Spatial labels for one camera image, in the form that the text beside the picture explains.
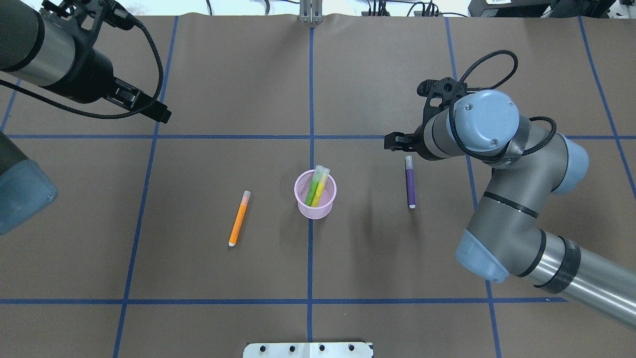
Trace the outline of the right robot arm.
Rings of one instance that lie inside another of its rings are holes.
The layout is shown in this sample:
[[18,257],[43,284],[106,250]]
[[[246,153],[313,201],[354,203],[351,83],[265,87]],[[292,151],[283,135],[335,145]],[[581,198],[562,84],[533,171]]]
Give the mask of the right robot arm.
[[414,133],[391,132],[384,148],[430,160],[481,156],[493,171],[455,252],[481,278],[502,283],[513,275],[635,326],[633,270],[538,227],[550,194],[567,193],[584,179],[582,146],[520,115],[501,91],[480,90],[436,112]]

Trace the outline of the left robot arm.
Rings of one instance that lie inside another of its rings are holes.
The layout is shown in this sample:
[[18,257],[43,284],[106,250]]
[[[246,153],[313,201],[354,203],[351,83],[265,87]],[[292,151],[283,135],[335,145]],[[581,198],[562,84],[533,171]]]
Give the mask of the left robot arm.
[[[159,95],[164,67],[157,46],[141,19],[116,0],[44,0],[40,10],[20,0],[3,0],[1,72],[79,104],[108,100],[123,109],[100,114],[73,108],[2,80],[1,85],[74,115],[100,120],[143,115],[166,124],[172,113]],[[119,79],[109,57],[95,48],[103,25],[141,30],[158,68],[153,94]],[[1,134],[0,231],[7,234],[57,199],[58,190],[40,165]]]

